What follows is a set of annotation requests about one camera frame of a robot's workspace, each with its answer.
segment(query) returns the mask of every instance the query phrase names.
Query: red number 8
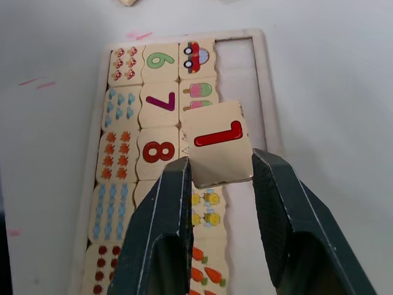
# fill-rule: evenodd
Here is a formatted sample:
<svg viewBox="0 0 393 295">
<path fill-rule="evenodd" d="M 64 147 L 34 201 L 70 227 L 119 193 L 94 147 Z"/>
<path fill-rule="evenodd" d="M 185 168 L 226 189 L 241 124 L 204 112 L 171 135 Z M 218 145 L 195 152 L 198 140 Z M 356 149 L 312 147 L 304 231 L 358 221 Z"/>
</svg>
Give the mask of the red number 8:
<svg viewBox="0 0 393 295">
<path fill-rule="evenodd" d="M 151 149 L 155 149 L 157 151 L 157 153 L 155 155 L 150 155 L 149 151 Z M 167 154 L 163 153 L 164 149 L 168 150 Z M 173 146 L 173 144 L 171 144 L 169 142 L 159 144 L 156 141 L 151 141 L 143 147 L 142 155 L 143 155 L 143 159 L 147 163 L 155 163 L 160 159 L 162 161 L 169 161 L 174 156 L 174 146 Z"/>
</svg>

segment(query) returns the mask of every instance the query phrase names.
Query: number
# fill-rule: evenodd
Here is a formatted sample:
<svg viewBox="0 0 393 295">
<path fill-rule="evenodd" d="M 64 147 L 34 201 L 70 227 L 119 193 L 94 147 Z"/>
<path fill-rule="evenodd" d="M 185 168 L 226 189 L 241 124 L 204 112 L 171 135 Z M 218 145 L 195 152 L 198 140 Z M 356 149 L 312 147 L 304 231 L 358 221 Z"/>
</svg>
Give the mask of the number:
<svg viewBox="0 0 393 295">
<path fill-rule="evenodd" d="M 167 109 L 168 111 L 171 111 L 171 112 L 174 111 L 174 107 L 175 107 L 175 105 L 174 105 L 174 101 L 175 101 L 174 92 L 171 92 L 169 94 L 169 102 L 168 103 L 164 103 L 163 101 L 158 100 L 158 99 L 151 97 L 151 96 L 148 96 L 146 98 L 146 101 L 148 103 L 154 104 L 155 106 L 158 106 L 159 108 Z"/>
<path fill-rule="evenodd" d="M 155 155 L 150 155 L 149 151 L 151 149 L 155 149 L 157 151 L 157 153 Z M 163 153 L 164 149 L 168 150 L 167 154 Z M 158 160 L 169 161 L 174 156 L 174 146 L 173 146 L 173 144 L 171 144 L 169 142 L 159 144 L 156 141 L 151 141 L 143 147 L 142 155 L 143 155 L 143 159 L 147 163 L 155 163 Z"/>
<path fill-rule="evenodd" d="M 146 63 L 147 63 L 147 66 L 152 69 L 159 69 L 165 64 L 166 61 L 170 64 L 174 63 L 174 59 L 171 58 L 169 55 L 167 55 L 165 53 L 161 53 L 161 52 L 156 52 L 156 53 L 152 53 L 149 55 Z"/>
<path fill-rule="evenodd" d="M 231 130 L 198 136 L 194 139 L 195 146 L 209 146 L 210 144 L 224 143 L 226 141 L 238 140 L 243 137 L 243 129 L 239 121 L 231 123 Z"/>
</svg>

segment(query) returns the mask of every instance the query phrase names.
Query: orange maple leaf illustration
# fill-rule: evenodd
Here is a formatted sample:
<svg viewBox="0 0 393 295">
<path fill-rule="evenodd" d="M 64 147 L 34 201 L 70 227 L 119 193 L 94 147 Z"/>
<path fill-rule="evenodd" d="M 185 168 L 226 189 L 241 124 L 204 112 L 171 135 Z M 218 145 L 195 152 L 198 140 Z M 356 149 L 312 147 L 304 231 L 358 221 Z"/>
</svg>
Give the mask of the orange maple leaf illustration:
<svg viewBox="0 0 393 295">
<path fill-rule="evenodd" d="M 105 147 L 105 152 L 106 152 L 107 154 L 112 155 L 112 154 L 114 153 L 114 151 L 115 151 L 115 147 L 114 147 L 113 144 L 107 144 L 107 145 L 106 145 L 106 147 Z"/>
<path fill-rule="evenodd" d="M 105 166 L 107 166 L 107 167 L 112 166 L 112 164 L 113 164 L 113 158 L 112 158 L 111 156 L 107 155 L 107 156 L 104 158 L 103 164 L 104 164 Z"/>
<path fill-rule="evenodd" d="M 125 155 L 121 155 L 119 160 L 117 161 L 117 164 L 119 164 L 120 166 L 125 166 L 128 164 L 128 157 L 126 157 Z"/>
<path fill-rule="evenodd" d="M 120 146 L 119 152 L 121 152 L 122 154 L 127 154 L 129 150 L 130 150 L 130 145 L 122 143 L 122 145 Z"/>
<path fill-rule="evenodd" d="M 112 170 L 108 169 L 108 168 L 104 168 L 104 170 L 101 172 L 101 177 L 105 178 L 105 179 L 109 179 L 112 176 Z"/>
<path fill-rule="evenodd" d="M 106 140 L 108 142 L 113 143 L 116 140 L 116 135 L 113 132 L 109 132 L 108 135 L 106 136 Z"/>
<path fill-rule="evenodd" d="M 124 131 L 122 137 L 120 137 L 121 141 L 130 141 L 131 136 L 129 132 Z"/>
<path fill-rule="evenodd" d="M 125 179 L 127 177 L 127 169 L 119 168 L 119 170 L 117 170 L 116 176 L 120 179 Z"/>
</svg>

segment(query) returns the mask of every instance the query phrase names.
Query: green number 6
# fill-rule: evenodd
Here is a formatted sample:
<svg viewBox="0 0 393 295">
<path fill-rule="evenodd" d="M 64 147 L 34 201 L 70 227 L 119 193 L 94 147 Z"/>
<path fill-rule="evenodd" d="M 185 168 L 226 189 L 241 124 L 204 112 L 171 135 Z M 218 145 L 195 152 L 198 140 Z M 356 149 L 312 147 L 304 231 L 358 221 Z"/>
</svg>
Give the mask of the green number 6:
<svg viewBox="0 0 393 295">
<path fill-rule="evenodd" d="M 147 58 L 147 66 L 152 68 L 152 69 L 158 69 L 161 68 L 165 62 L 168 63 L 174 63 L 174 59 L 171 58 L 169 55 L 161 52 L 156 52 L 150 54 L 150 56 Z"/>
</svg>

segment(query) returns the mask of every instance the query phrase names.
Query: magenta number 7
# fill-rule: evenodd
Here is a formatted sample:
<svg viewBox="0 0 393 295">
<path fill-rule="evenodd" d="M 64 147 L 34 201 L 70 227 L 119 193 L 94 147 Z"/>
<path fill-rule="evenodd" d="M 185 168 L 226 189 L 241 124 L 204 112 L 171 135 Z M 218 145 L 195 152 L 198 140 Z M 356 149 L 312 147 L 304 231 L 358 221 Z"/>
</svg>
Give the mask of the magenta number 7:
<svg viewBox="0 0 393 295">
<path fill-rule="evenodd" d="M 168 111 L 174 111 L 174 106 L 175 106 L 175 95 L 174 92 L 169 93 L 169 102 L 168 103 L 164 103 L 162 100 L 158 100 L 154 97 L 148 96 L 146 98 L 146 101 L 148 103 L 154 104 L 155 106 L 158 106 L 159 108 L 162 109 L 167 109 Z"/>
</svg>

